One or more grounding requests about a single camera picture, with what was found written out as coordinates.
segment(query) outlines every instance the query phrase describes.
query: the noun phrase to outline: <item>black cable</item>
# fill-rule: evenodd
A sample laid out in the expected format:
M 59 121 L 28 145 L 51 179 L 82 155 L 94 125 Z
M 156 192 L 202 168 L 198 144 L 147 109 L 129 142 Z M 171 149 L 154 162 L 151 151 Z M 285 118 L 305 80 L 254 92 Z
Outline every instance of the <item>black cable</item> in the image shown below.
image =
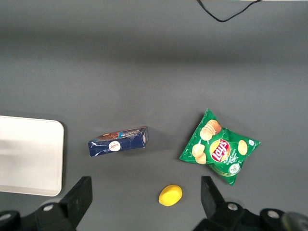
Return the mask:
M 244 12 L 245 10 L 247 10 L 248 7 L 250 7 L 251 5 L 253 5 L 253 4 L 257 3 L 257 2 L 260 2 L 260 1 L 262 1 L 262 0 L 253 1 L 253 2 L 250 3 L 248 6 L 246 6 L 245 9 L 243 9 L 242 11 L 236 13 L 235 15 L 231 16 L 230 18 L 227 18 L 227 19 L 225 19 L 225 20 L 221 20 L 221 19 L 219 19 L 219 18 L 216 18 L 214 15 L 212 15 L 211 12 L 208 11 L 208 10 L 205 8 L 205 6 L 204 6 L 203 3 L 201 2 L 201 0 L 197 0 L 197 2 L 200 4 L 200 6 L 201 6 L 202 8 L 203 8 L 212 18 L 214 18 L 216 21 L 218 21 L 218 22 L 220 22 L 220 23 L 224 23 L 224 22 L 226 22 L 226 21 L 229 21 L 230 19 L 234 18 L 235 16 L 238 16 L 239 14 L 243 13 L 243 12 Z

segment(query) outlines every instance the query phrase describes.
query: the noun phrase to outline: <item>white plate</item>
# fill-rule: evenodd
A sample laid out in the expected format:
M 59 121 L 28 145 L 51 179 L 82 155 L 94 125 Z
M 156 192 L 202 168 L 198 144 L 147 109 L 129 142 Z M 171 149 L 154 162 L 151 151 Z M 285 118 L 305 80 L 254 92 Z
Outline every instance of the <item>white plate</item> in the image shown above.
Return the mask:
M 58 195 L 63 140 L 58 121 L 0 116 L 0 191 Z

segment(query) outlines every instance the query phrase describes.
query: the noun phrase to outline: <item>chocolate box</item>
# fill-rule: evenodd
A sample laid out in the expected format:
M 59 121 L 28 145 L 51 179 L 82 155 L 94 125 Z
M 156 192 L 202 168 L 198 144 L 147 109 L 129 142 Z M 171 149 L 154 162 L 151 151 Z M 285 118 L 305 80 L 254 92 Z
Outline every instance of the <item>chocolate box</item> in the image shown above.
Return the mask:
M 105 133 L 88 142 L 90 156 L 144 148 L 148 141 L 148 128 L 140 127 Z

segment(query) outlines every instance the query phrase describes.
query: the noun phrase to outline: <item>yellow lemon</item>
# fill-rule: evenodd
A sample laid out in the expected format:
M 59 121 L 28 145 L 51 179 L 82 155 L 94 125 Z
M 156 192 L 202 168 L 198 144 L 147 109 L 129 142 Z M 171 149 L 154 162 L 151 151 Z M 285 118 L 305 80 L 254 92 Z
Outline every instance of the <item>yellow lemon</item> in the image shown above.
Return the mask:
M 172 206 L 182 197 L 180 186 L 172 184 L 165 187 L 159 195 L 158 201 L 164 206 Z

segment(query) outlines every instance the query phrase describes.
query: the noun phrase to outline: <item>lays chip bag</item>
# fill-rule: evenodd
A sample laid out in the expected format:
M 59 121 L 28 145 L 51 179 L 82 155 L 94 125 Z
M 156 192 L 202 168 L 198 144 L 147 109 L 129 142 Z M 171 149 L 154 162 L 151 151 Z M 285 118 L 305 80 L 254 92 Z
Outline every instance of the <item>lays chip bag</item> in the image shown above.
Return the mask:
M 257 140 L 222 128 L 208 109 L 180 160 L 209 165 L 227 183 L 233 185 L 244 161 L 259 145 Z

